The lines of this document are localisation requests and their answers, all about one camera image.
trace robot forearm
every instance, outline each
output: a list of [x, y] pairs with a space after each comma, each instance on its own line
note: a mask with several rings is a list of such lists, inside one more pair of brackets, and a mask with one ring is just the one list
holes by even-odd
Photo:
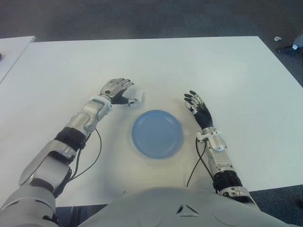
[[23, 171], [19, 180], [20, 188], [1, 207], [0, 226], [57, 226], [55, 198], [70, 180], [69, 164], [76, 152], [85, 147], [97, 123], [111, 111], [112, 103], [129, 102], [122, 94], [132, 84], [125, 79], [109, 81], [100, 95], [93, 96], [54, 140], [45, 145]]
[[227, 145], [221, 137], [221, 132], [213, 126], [211, 114], [205, 103], [193, 91], [190, 91], [190, 95], [185, 94], [185, 101], [185, 106], [193, 113], [202, 129], [197, 133], [197, 140], [206, 143], [205, 151], [216, 192], [240, 202], [256, 205], [248, 190], [242, 186], [227, 156]]

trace person's foot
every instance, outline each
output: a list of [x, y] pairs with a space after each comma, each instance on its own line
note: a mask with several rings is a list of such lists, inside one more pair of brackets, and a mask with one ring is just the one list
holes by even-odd
[[299, 53], [300, 52], [300, 49], [297, 48], [296, 50], [293, 48], [293, 46], [285, 46], [285, 47], [281, 47], [281, 48], [278, 48], [276, 50], [278, 53], [281, 53], [281, 54], [295, 54], [295, 53]]

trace black cable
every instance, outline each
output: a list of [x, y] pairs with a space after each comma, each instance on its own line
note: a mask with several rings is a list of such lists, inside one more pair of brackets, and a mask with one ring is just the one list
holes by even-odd
[[77, 178], [78, 176], [80, 176], [80, 175], [82, 175], [83, 173], [85, 173], [85, 172], [86, 172], [87, 170], [89, 170], [89, 169], [96, 163], [96, 161], [98, 160], [98, 158], [99, 158], [99, 156], [100, 156], [100, 154], [101, 154], [102, 140], [101, 140], [101, 136], [100, 136], [98, 130], [97, 130], [97, 129], [95, 129], [95, 130], [96, 130], [96, 132], [97, 132], [97, 134], [98, 134], [98, 136], [99, 136], [99, 140], [100, 140], [100, 150], [99, 150], [99, 153], [98, 153], [98, 156], [97, 156], [96, 160], [95, 160], [88, 168], [86, 168], [85, 170], [83, 170], [83, 171], [82, 171], [81, 173], [79, 173], [78, 175], [74, 176], [75, 173], [76, 173], [76, 171], [78, 170], [77, 164], [79, 164], [78, 159], [79, 159], [79, 156], [80, 156], [80, 154], [78, 154], [75, 173], [74, 173], [73, 177], [70, 178], [69, 181], [72, 181], [73, 179], [75, 179], [75, 178]]
[[[203, 153], [202, 153], [201, 156], [200, 156], [200, 154], [198, 154], [200, 158], [198, 159], [197, 163], [195, 164], [195, 167], [193, 168], [193, 170], [191, 171], [191, 174], [190, 174], [190, 177], [189, 177], [189, 179], [188, 179], [188, 181], [187, 181], [186, 187], [188, 187], [189, 181], [190, 181], [190, 179], [191, 179], [191, 177], [192, 177], [192, 175], [193, 175], [193, 173], [194, 173], [194, 171], [195, 171], [195, 169], [196, 169], [196, 167], [197, 167], [199, 161], [202, 160], [202, 156], [203, 156], [203, 154], [204, 154], [204, 152], [205, 152], [205, 149], [206, 149], [206, 142], [204, 141], [204, 143], [205, 143], [205, 146], [204, 146]], [[196, 149], [198, 149], [198, 140], [197, 140], [197, 138], [196, 138]]]
[[[205, 147], [204, 147], [204, 151], [203, 151], [202, 155], [204, 154], [205, 148], [206, 148], [206, 146], [207, 146], [206, 141], [204, 141], [204, 143], [205, 143]], [[205, 162], [204, 162], [203, 159], [202, 159], [202, 155], [200, 155], [200, 153], [199, 153], [199, 149], [198, 149], [198, 139], [196, 139], [196, 151], [197, 151], [197, 154], [198, 154], [198, 156], [199, 156], [199, 158], [200, 158], [199, 160], [201, 160], [201, 162], [203, 163], [205, 169], [208, 171], [208, 173], [209, 173], [209, 175], [210, 175], [212, 181], [214, 181], [214, 178], [213, 178], [212, 173], [211, 173], [211, 172], [209, 171], [209, 169], [207, 168]]]
[[82, 151], [82, 149], [80, 149], [80, 150], [78, 151], [77, 162], [76, 162], [76, 168], [75, 168], [74, 174], [70, 177], [70, 180], [69, 180], [69, 181], [71, 181], [71, 179], [77, 174], [81, 151]]

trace table surface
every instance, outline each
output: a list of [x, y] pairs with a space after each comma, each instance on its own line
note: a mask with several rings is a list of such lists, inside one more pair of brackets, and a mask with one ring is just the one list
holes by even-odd
[[[303, 183], [303, 89], [258, 37], [46, 42], [31, 43], [0, 86], [0, 203], [70, 117], [120, 77], [143, 90], [142, 105], [114, 106], [98, 124], [101, 156], [67, 184], [57, 206], [107, 204], [144, 188], [185, 186], [197, 161], [199, 130], [184, 107], [190, 89], [207, 104], [245, 187]], [[152, 109], [173, 114], [183, 128], [182, 146], [165, 159], [145, 157], [132, 143], [134, 121]], [[98, 149], [93, 133], [79, 171]], [[190, 187], [212, 190], [201, 164]]]
[[0, 53], [2, 55], [0, 59], [0, 83], [34, 39], [34, 36], [0, 39]]

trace floor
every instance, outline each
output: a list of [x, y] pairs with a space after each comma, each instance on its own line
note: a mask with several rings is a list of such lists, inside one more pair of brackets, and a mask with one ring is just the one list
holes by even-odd
[[[302, 52], [276, 53], [301, 30], [302, 0], [0, 1], [0, 38], [35, 35], [41, 42], [257, 35], [303, 86]], [[275, 42], [275, 36], [282, 41]], [[252, 192], [252, 196], [262, 211], [303, 225], [302, 186]], [[69, 213], [70, 208], [58, 209], [61, 226], [66, 226]]]

